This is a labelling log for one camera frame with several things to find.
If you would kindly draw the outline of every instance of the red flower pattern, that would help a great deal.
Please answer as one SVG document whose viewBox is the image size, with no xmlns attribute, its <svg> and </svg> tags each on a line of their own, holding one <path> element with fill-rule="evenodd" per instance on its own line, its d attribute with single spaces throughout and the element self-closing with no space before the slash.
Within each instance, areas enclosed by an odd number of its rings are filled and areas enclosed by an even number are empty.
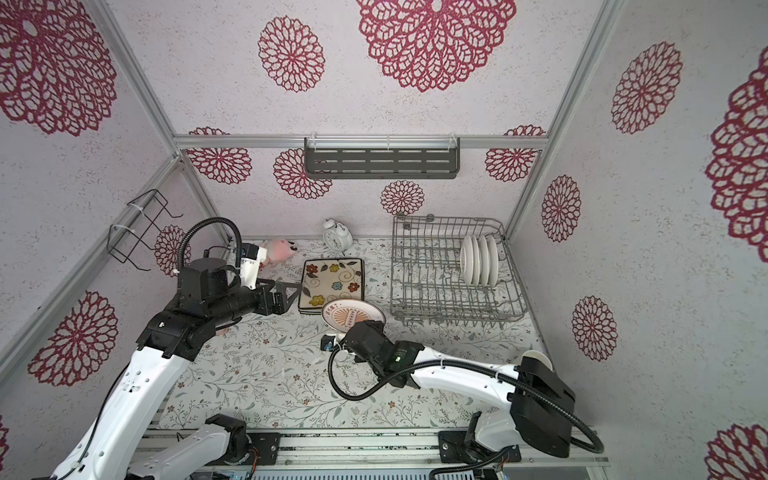
<svg viewBox="0 0 768 480">
<path fill-rule="evenodd" d="M 513 0 L 357 0 L 360 33 L 382 73 L 402 87 L 445 90 L 466 81 L 504 41 Z"/>
<path fill-rule="evenodd" d="M 504 135 L 546 135 L 541 127 L 520 125 Z M 528 176 L 531 165 L 538 156 L 534 148 L 492 148 L 485 154 L 485 169 L 496 180 L 505 182 L 520 180 Z"/>
<path fill-rule="evenodd" d="M 46 134 L 98 130 L 117 98 L 117 72 L 91 17 L 76 0 L 4 0 L 0 104 Z"/>
<path fill-rule="evenodd" d="M 574 179 L 568 175 L 555 178 L 541 202 L 541 224 L 553 242 L 561 242 L 574 232 L 581 215 L 581 197 Z"/>
<path fill-rule="evenodd" d="M 704 457 L 709 480 L 765 480 L 768 478 L 768 432 L 760 425 L 732 425 L 718 430 Z"/>
<path fill-rule="evenodd" d="M 333 185 L 332 180 L 313 180 L 304 170 L 304 150 L 292 148 L 280 152 L 275 159 L 273 174 L 280 188 L 296 198 L 309 200 L 322 197 Z"/>
<path fill-rule="evenodd" d="M 603 300 L 594 296 L 579 300 L 571 326 L 578 348 L 586 356 L 601 362 L 613 354 L 619 335 L 614 314 Z"/>
<path fill-rule="evenodd" d="M 168 225 L 157 235 L 154 241 L 154 259 L 157 266 L 168 276 L 178 276 L 175 273 L 176 255 L 178 255 L 181 239 L 184 238 L 184 230 L 176 225 Z M 184 263 L 187 264 L 192 259 L 192 247 L 187 245 L 184 251 Z"/>
<path fill-rule="evenodd" d="M 768 263 L 768 47 L 749 80 L 730 94 L 728 106 L 710 137 L 711 205 L 729 220 L 728 234 L 757 247 Z"/>
<path fill-rule="evenodd" d="M 652 125 L 674 98 L 682 69 L 674 43 L 662 41 L 638 55 L 616 85 L 611 107 L 616 128 L 633 134 Z"/>
<path fill-rule="evenodd" d="M 190 135 L 228 135 L 218 128 L 196 128 Z M 250 175 L 250 156 L 245 148 L 191 148 L 187 150 L 197 171 L 220 184 L 238 184 Z"/>
<path fill-rule="evenodd" d="M 261 31 L 259 58 L 267 74 L 288 91 L 314 87 L 326 69 L 323 47 L 295 18 L 274 18 Z"/>
<path fill-rule="evenodd" d="M 5 453 L 8 451 L 8 429 L 2 424 L 2 417 L 0 416 L 0 472 L 2 472 L 2 460 L 5 457 Z"/>
<path fill-rule="evenodd" d="M 424 190 L 414 182 L 398 180 L 384 187 L 381 203 L 391 215 L 410 215 L 424 204 Z"/>
<path fill-rule="evenodd" d="M 85 292 L 27 370 L 40 383 L 73 386 L 99 370 L 117 336 L 118 318 L 109 300 L 98 292 Z"/>
</svg>

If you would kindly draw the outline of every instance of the white twin bell alarm clock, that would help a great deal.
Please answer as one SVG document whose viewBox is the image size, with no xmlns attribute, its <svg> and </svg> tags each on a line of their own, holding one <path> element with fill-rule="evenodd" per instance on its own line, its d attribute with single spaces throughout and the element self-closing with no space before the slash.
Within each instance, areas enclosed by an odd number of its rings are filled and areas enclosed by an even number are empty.
<svg viewBox="0 0 768 480">
<path fill-rule="evenodd" d="M 326 247 L 334 253 L 344 254 L 344 250 L 352 246 L 352 234 L 344 223 L 329 218 L 323 223 L 323 240 Z"/>
</svg>

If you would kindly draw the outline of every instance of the pink plush toy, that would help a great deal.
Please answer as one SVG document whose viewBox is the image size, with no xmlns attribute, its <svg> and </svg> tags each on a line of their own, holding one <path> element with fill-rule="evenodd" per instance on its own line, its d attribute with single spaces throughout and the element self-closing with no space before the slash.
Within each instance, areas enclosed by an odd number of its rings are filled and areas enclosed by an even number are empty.
<svg viewBox="0 0 768 480">
<path fill-rule="evenodd" d="M 261 263 L 261 266 L 284 262 L 299 251 L 296 244 L 288 240 L 270 240 L 261 244 L 260 247 L 266 248 L 266 259 Z"/>
</svg>

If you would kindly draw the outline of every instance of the table surface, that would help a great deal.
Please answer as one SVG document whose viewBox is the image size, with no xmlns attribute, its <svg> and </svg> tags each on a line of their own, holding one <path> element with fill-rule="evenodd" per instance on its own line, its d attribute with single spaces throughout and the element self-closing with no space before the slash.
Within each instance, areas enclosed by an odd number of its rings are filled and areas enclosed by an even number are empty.
<svg viewBox="0 0 768 480">
<path fill-rule="evenodd" d="M 259 277 L 300 282 L 305 260 L 337 257 L 321 240 L 293 240 L 299 252 L 284 263 L 266 266 Z M 508 363 L 528 349 L 544 351 L 529 314 L 497 325 L 403 324 L 389 315 L 390 240 L 356 240 L 348 257 L 365 262 L 366 301 L 387 315 L 390 340 L 407 339 L 449 355 L 489 363 Z M 488 405 L 469 397 L 431 389 L 387 386 L 361 402 L 338 397 L 326 373 L 328 354 L 320 337 L 330 331 L 319 315 L 301 315 L 295 302 L 282 316 L 249 315 L 211 339 L 170 393 L 161 429 L 197 429 L 206 418 L 224 413 L 249 428 L 464 427 Z M 348 353 L 336 357 L 337 382 L 360 393 L 376 383 L 366 364 Z"/>
</svg>

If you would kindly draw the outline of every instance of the wire basket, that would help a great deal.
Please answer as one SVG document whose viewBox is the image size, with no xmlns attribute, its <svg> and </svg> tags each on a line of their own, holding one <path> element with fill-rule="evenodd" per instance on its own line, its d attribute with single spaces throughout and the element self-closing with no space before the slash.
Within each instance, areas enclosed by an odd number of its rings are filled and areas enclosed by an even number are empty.
<svg viewBox="0 0 768 480">
<path fill-rule="evenodd" d="M 395 319 L 473 326 L 520 319 L 528 308 L 503 232 L 492 218 L 394 217 L 389 308 Z M 467 234 L 493 236 L 499 255 L 495 286 L 462 279 L 459 255 Z"/>
</svg>

